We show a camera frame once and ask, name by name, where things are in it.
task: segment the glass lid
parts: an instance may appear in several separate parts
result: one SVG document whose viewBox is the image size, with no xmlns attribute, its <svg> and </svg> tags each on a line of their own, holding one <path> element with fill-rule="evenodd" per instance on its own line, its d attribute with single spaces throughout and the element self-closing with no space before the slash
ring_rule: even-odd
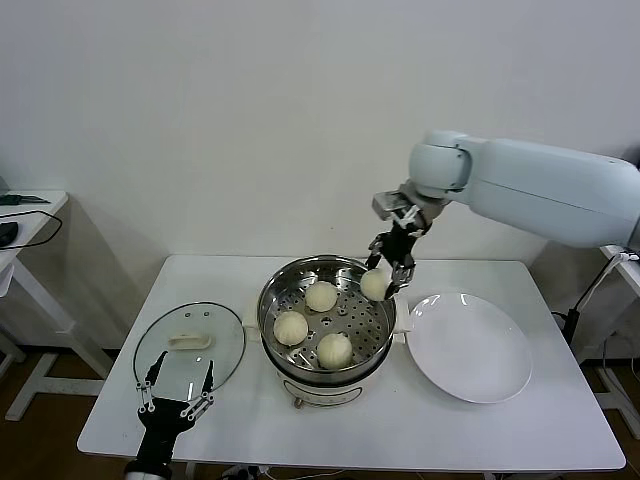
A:
<svg viewBox="0 0 640 480">
<path fill-rule="evenodd" d="M 157 377 L 154 397 L 190 402 L 200 396 L 210 367 L 213 390 L 227 381 L 244 346 L 242 322 L 232 310 L 217 303 L 190 303 L 149 327 L 136 348 L 133 372 L 139 383 Z M 154 365 L 155 375 L 149 375 Z"/>
</svg>

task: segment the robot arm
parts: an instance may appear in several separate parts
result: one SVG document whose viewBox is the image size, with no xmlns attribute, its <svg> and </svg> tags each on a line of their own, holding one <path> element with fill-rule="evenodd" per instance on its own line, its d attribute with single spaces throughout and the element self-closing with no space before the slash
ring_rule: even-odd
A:
<svg viewBox="0 0 640 480">
<path fill-rule="evenodd" d="M 640 172 L 616 158 L 513 140 L 434 131 L 413 148 L 409 180 L 378 193 L 373 209 L 390 232 L 370 245 L 374 268 L 393 268 L 391 296 L 413 276 L 411 249 L 445 205 L 573 247 L 640 248 Z"/>
</svg>

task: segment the black cable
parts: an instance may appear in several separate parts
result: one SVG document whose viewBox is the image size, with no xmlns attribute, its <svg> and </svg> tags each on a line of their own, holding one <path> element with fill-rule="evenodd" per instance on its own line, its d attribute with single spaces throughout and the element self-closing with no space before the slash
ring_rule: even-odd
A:
<svg viewBox="0 0 640 480">
<path fill-rule="evenodd" d="M 571 341 L 573 340 L 573 335 L 576 332 L 576 327 L 578 326 L 578 320 L 580 319 L 580 313 L 581 313 L 578 310 L 578 306 L 580 305 L 582 300 L 584 300 L 587 294 L 591 291 L 591 289 L 594 288 L 594 286 L 600 279 L 600 276 L 607 270 L 607 268 L 611 266 L 611 263 L 615 260 L 615 258 L 616 256 L 612 255 L 611 258 L 607 260 L 607 263 L 605 263 L 604 266 L 600 269 L 598 274 L 594 277 L 594 279 L 589 284 L 587 289 L 580 296 L 580 298 L 578 299 L 576 304 L 573 306 L 573 308 L 570 308 L 567 313 L 551 312 L 553 315 L 558 315 L 560 318 L 562 318 L 565 321 L 564 326 L 562 327 L 562 336 L 567 341 L 567 344 L 569 345 L 571 344 Z"/>
<path fill-rule="evenodd" d="M 41 213 L 42 215 L 49 217 L 52 220 L 55 220 L 56 222 L 58 222 L 58 226 L 56 227 L 55 231 L 49 236 L 49 238 L 47 238 L 46 240 L 42 240 L 40 242 L 29 243 L 25 245 L 13 245 L 11 247 L 0 247 L 0 250 L 16 250 L 19 248 L 37 247 L 39 245 L 44 245 L 45 243 L 49 243 L 51 240 L 53 240 L 53 237 L 55 237 L 58 234 L 58 232 L 60 231 L 63 225 L 63 221 L 58 217 L 56 217 L 55 215 L 51 215 L 50 213 L 43 212 L 42 210 L 29 210 L 28 212 L 9 213 L 6 215 L 0 215 L 0 218 L 22 217 L 24 215 L 33 215 L 34 213 Z"/>
</svg>

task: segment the white plate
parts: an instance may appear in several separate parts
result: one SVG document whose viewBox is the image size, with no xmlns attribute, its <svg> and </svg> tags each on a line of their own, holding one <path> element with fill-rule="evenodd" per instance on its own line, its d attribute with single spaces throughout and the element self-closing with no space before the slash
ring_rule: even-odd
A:
<svg viewBox="0 0 640 480">
<path fill-rule="evenodd" d="M 420 302 L 411 317 L 409 351 L 445 392 L 468 402 L 498 403 L 529 383 L 529 343 L 492 303 L 466 293 L 443 293 Z"/>
</svg>

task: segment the pot handle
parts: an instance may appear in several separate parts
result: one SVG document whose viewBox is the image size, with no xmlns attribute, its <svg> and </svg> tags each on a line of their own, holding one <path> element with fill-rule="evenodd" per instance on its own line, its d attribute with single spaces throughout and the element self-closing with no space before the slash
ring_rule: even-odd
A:
<svg viewBox="0 0 640 480">
<path fill-rule="evenodd" d="M 242 314 L 242 327 L 244 328 L 247 340 L 253 342 L 260 341 L 260 327 L 258 326 L 258 297 L 252 299 Z"/>
<path fill-rule="evenodd" d="M 413 321 L 409 312 L 409 302 L 407 297 L 396 293 L 393 296 L 396 304 L 396 324 L 393 327 L 393 333 L 407 333 L 413 331 Z"/>
</svg>

